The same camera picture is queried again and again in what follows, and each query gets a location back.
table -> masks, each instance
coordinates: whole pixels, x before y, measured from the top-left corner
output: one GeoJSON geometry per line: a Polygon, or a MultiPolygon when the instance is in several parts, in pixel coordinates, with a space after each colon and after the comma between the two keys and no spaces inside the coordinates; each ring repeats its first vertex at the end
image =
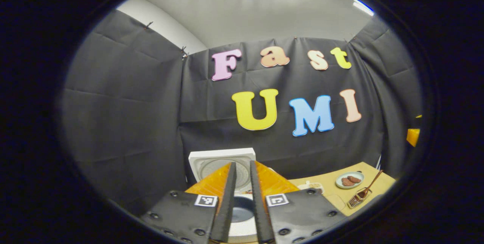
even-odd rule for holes
{"type": "MultiPolygon", "coordinates": [[[[358,207],[350,209],[346,203],[355,195],[356,191],[367,187],[372,182],[373,178],[377,175],[378,170],[365,162],[357,163],[347,168],[343,168],[337,171],[316,175],[312,177],[302,177],[300,179],[289,180],[292,184],[298,186],[306,184],[306,181],[319,182],[323,185],[324,193],[328,201],[330,201],[341,213],[346,216],[352,215],[356,211],[360,210],[363,206],[372,201],[373,198],[379,194],[385,193],[395,182],[395,179],[385,174],[384,172],[378,177],[377,181],[372,185],[371,191],[373,192],[365,201],[363,201],[358,207]],[[355,188],[342,189],[337,187],[336,179],[341,174],[351,171],[361,171],[365,176],[363,182],[355,188]]],[[[248,242],[245,244],[257,244],[257,242],[248,242]]]]}

ceiling light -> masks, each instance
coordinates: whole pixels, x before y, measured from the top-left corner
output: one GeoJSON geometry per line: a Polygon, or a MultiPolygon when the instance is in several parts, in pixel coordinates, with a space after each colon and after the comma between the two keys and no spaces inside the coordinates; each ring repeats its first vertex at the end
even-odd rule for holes
{"type": "Polygon", "coordinates": [[[367,5],[363,4],[361,1],[359,0],[353,0],[353,6],[361,9],[362,11],[368,13],[368,15],[370,16],[373,16],[375,13],[373,12],[373,10],[371,10],[371,8],[369,8],[367,5]]]}

white plate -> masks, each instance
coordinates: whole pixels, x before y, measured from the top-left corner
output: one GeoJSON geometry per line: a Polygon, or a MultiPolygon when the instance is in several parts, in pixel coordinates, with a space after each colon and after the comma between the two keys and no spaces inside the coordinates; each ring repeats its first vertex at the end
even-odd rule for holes
{"type": "Polygon", "coordinates": [[[342,189],[351,189],[351,188],[355,188],[358,185],[360,185],[363,182],[364,179],[365,179],[365,176],[360,172],[356,172],[356,171],[355,172],[346,172],[343,175],[340,175],[339,177],[337,177],[336,185],[339,188],[342,188],[342,189]],[[341,182],[341,179],[344,178],[344,177],[348,177],[348,176],[357,177],[358,179],[361,180],[361,182],[355,183],[353,186],[344,186],[343,183],[341,182]]]}

black fabric curtain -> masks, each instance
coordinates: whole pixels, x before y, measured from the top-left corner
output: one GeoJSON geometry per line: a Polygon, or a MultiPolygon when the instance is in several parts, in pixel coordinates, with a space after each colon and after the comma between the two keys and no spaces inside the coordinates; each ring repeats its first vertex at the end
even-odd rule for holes
{"type": "Polygon", "coordinates": [[[186,189],[177,133],[181,50],[113,11],[76,53],[62,96],[71,154],[96,189],[141,215],[186,189]]]}
{"type": "Polygon", "coordinates": [[[141,215],[170,189],[195,183],[192,151],[254,148],[256,158],[288,179],[318,175],[359,162],[398,177],[405,164],[406,129],[420,114],[412,58],[376,18],[350,42],[286,38],[211,48],[182,60],[181,50],[145,25],[114,10],[76,53],[62,96],[69,150],[96,189],[141,215]],[[265,68],[261,50],[281,47],[290,62],[265,68]],[[350,69],[330,53],[347,53],[350,69]],[[213,54],[240,49],[232,77],[212,81],[213,54]],[[324,54],[329,67],[315,70],[307,52],[324,54]],[[233,94],[254,92],[255,118],[265,117],[259,92],[277,89],[277,121],[261,131],[242,128],[233,94]],[[346,122],[339,95],[354,89],[362,118],[346,122]],[[294,137],[289,101],[329,95],[334,128],[294,137]]]}

foam letter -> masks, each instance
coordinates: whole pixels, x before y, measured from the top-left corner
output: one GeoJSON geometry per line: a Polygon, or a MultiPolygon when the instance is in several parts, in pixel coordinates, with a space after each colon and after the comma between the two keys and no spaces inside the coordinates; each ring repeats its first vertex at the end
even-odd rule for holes
{"type": "Polygon", "coordinates": [[[253,92],[240,92],[232,95],[237,110],[237,121],[242,128],[257,131],[270,128],[277,119],[277,109],[275,106],[275,96],[279,92],[276,89],[265,89],[260,92],[261,97],[266,101],[266,117],[264,119],[255,119],[252,114],[253,92]]]}
{"type": "Polygon", "coordinates": [[[232,70],[235,69],[235,64],[237,61],[235,60],[234,56],[237,58],[242,56],[240,49],[213,54],[212,58],[215,60],[215,75],[212,77],[213,81],[229,79],[232,77],[232,72],[229,72],[227,67],[230,67],[232,70]]]}
{"type": "Polygon", "coordinates": [[[336,57],[336,61],[338,62],[339,66],[341,66],[344,69],[351,68],[351,63],[346,61],[346,59],[344,58],[347,56],[345,51],[341,51],[339,47],[336,47],[331,51],[331,54],[333,54],[336,57]]]}
{"type": "Polygon", "coordinates": [[[358,107],[356,106],[355,90],[346,89],[339,92],[339,95],[343,97],[344,102],[346,103],[346,111],[348,111],[348,116],[346,117],[346,121],[355,122],[360,120],[361,113],[358,113],[358,107]]]}
{"type": "Polygon", "coordinates": [[[316,70],[326,70],[328,69],[328,62],[323,59],[324,55],[321,51],[310,50],[307,56],[311,60],[311,66],[316,70]]]}
{"type": "Polygon", "coordinates": [[[303,98],[289,101],[289,106],[294,108],[294,115],[296,116],[296,130],[292,132],[292,135],[300,137],[307,134],[307,130],[304,128],[304,122],[306,122],[311,132],[316,130],[318,121],[320,122],[318,131],[324,132],[332,130],[334,124],[331,122],[330,101],[330,96],[319,96],[316,99],[314,110],[311,110],[311,107],[303,98]]]}
{"type": "Polygon", "coordinates": [[[264,67],[273,67],[276,65],[286,65],[289,58],[285,56],[284,49],[279,46],[271,46],[261,51],[261,64],[264,67]]]}

